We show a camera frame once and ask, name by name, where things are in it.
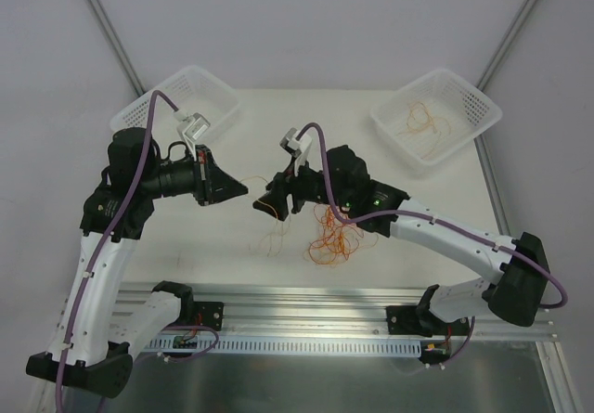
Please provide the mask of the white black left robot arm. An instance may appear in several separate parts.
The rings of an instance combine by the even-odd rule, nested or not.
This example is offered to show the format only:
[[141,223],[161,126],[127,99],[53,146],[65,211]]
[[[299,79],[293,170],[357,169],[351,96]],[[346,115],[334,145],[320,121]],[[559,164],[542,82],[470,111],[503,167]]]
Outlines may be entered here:
[[55,338],[31,355],[27,375],[106,398],[118,396],[138,355],[163,329],[197,319],[193,290],[158,283],[121,326],[111,322],[124,270],[140,241],[155,200],[190,195],[202,207],[247,194],[204,145],[177,160],[164,159],[144,128],[123,129],[108,146],[108,166],[84,203],[79,266]]

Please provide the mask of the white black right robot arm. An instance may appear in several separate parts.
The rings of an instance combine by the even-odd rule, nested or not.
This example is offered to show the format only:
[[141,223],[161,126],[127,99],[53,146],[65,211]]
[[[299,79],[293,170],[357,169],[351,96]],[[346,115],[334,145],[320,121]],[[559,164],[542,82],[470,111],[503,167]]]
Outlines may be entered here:
[[464,317],[483,314],[518,327],[533,325],[549,271],[538,237],[496,237],[456,226],[405,191],[372,179],[366,163],[347,146],[330,149],[327,160],[328,170],[320,171],[290,162],[253,208],[283,221],[307,202],[336,204],[361,230],[418,244],[477,274],[454,286],[431,285],[417,305],[398,311],[396,325],[409,334],[431,337]]

